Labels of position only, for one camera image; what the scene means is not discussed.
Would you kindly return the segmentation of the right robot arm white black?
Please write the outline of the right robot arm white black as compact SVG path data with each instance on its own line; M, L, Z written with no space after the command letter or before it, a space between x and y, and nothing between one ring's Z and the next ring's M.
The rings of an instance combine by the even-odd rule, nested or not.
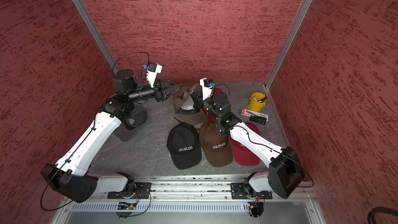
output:
M205 109L216 120L215 126L221 134L239 142L255 154L268 168L264 173L252 173L244 181L244 191L250 198L263 191L272 191L287 199L305 178L304 169L297 152L290 146L275 145L242 122L231 111L216 103L212 98L204 98L202 93L192 91L190 97L195 109Z

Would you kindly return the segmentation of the dark brown cap back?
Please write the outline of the dark brown cap back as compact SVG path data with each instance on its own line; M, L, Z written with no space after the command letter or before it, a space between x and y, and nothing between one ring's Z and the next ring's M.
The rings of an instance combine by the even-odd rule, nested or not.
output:
M173 95L175 113L187 124L198 125L208 122L203 111L197 107L192 95L199 86L196 84L184 84Z

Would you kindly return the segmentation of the black cap front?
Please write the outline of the black cap front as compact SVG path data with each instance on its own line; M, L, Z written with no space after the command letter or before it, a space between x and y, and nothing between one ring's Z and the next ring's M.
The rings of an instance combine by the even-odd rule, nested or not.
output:
M179 124L169 132L167 149L174 166L179 170L185 170L201 162L202 150L196 128L185 122L177 121Z

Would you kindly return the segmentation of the dark grey cap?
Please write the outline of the dark grey cap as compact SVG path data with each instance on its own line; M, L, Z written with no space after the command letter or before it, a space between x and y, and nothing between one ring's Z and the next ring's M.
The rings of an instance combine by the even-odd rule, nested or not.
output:
M147 110L142 106L136 106L114 131L114 134L123 142L131 140L138 127L147 121L147 117Z

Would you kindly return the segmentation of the red cap with white logo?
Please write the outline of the red cap with white logo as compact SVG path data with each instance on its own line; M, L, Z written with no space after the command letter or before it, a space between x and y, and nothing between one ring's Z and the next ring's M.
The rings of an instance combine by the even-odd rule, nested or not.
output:
M254 153L252 153L243 144L230 139L233 158L237 164L241 166L253 167L260 163L260 158L258 158Z

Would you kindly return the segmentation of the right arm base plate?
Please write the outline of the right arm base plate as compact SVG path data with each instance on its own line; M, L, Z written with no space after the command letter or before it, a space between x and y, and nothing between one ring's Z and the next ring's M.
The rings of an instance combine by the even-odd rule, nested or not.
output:
M260 193L249 189L244 183L231 183L231 197L234 200L270 200L273 198L270 191L262 191Z

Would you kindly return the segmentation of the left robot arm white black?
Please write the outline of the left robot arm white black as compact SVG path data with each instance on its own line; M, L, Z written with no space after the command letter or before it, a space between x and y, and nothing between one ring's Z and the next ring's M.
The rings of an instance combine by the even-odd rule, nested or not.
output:
M82 203L91 196L115 192L125 199L135 194L134 178L125 173L90 175L91 162L110 135L121 125L128 130L129 114L135 104L149 99L164 102L179 90L168 80L157 79L158 71L148 71L147 82L137 79L139 74L130 69L117 72L112 77L115 94L98 109L93 122L75 145L56 164L47 164L41 170L47 185L63 196Z

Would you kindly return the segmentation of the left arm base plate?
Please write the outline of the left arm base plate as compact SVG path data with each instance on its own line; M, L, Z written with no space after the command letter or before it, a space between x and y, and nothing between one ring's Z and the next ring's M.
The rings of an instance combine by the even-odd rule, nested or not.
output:
M130 183L121 192L109 192L108 199L140 200L148 199L152 183Z

